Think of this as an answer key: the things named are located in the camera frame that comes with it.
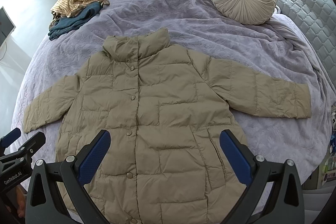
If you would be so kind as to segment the grey quilted headboard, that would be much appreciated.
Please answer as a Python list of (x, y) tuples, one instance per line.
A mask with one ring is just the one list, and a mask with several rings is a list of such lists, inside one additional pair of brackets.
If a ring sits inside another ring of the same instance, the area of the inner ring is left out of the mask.
[(277, 0), (277, 5), (309, 40), (335, 84), (335, 4), (329, 0)]

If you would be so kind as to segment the teal folded garment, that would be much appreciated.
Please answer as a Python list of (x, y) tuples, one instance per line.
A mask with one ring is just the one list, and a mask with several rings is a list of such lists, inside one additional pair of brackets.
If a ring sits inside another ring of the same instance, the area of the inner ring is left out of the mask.
[(67, 34), (70, 31), (78, 30), (81, 26), (89, 22), (94, 16), (96, 16), (102, 9), (102, 4), (99, 2), (93, 2), (81, 10), (78, 15), (71, 18), (60, 18), (59, 21), (50, 28), (48, 33), (50, 40), (55, 40)]

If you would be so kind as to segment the cluttered bedside shelf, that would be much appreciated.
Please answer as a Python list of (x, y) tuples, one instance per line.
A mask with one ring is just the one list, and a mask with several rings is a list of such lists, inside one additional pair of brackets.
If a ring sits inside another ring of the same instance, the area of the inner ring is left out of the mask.
[(331, 137), (330, 141), (327, 144), (327, 152), (323, 158), (321, 164), (318, 166), (318, 180), (317, 188), (322, 188), (323, 185), (327, 182), (328, 175), (330, 172), (335, 170), (335, 110), (333, 110), (332, 115), (332, 128), (331, 128)]

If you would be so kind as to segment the dark monitor screen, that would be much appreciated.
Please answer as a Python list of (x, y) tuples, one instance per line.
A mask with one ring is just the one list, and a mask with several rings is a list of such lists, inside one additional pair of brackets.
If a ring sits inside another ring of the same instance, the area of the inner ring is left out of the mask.
[(11, 35), (15, 30), (15, 25), (12, 20), (9, 18), (5, 9), (1, 7), (0, 9), (0, 46), (6, 41), (6, 39)]

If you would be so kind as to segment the khaki puffer jacket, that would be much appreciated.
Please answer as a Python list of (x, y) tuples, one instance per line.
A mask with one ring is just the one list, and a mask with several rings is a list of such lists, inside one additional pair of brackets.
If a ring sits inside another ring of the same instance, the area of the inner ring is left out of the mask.
[(234, 110), (309, 118), (309, 88), (171, 44), (161, 28), (106, 38), (26, 107), (23, 130), (61, 120), (57, 160), (109, 131), (87, 191), (113, 223), (219, 223), (244, 191), (219, 144), (226, 129), (246, 142)]

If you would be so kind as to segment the lavender plush bedspread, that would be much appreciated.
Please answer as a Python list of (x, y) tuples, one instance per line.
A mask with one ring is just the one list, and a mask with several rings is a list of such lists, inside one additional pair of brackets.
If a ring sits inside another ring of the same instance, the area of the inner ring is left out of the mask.
[(171, 44), (216, 59), (235, 61), (267, 76), (306, 84), (311, 98), (309, 118), (257, 117), (234, 110), (248, 147), (267, 160), (292, 159), (301, 181), (323, 160), (331, 135), (335, 93), (316, 51), (285, 14), (259, 26), (224, 17), (211, 0), (109, 0), (88, 23), (60, 38), (42, 40), (27, 68), (15, 105), (12, 125), (27, 140), (37, 131), (46, 135), (37, 159), (59, 161), (55, 146), (61, 120), (24, 132), (25, 109), (42, 92), (65, 76), (74, 75), (110, 36), (134, 37), (168, 30)]

